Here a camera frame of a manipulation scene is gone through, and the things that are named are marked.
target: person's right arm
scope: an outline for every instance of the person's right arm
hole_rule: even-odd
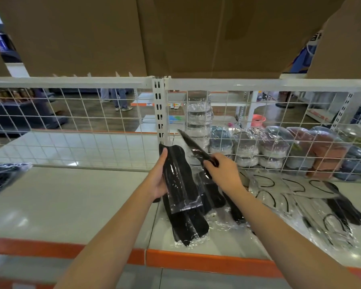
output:
[[[219,161],[218,168],[204,161],[212,179],[241,210],[292,288],[361,288],[358,277],[247,192],[234,161],[220,153],[214,157]]]

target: sneaker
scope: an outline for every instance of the sneaker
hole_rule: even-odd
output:
[[[132,106],[127,106],[126,108],[122,107],[122,111],[130,111],[132,110]]]

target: dark display stand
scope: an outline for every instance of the dark display stand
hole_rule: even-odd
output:
[[[23,135],[31,129],[57,129],[68,121],[65,116],[50,113],[48,97],[34,89],[32,101],[0,102],[0,133]]]

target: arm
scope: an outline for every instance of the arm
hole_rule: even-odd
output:
[[[75,258],[56,289],[116,287],[152,201],[167,191],[162,177],[166,157],[165,148],[145,180]]]
[[[216,153],[219,167],[204,161],[213,180],[250,223],[263,246],[294,289],[361,288],[361,280],[262,204],[241,183],[234,161]]]

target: pink container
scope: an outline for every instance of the pink container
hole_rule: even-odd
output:
[[[262,123],[264,121],[266,121],[266,118],[264,116],[261,116],[260,114],[254,114],[253,118],[251,119],[251,126],[262,127]]]

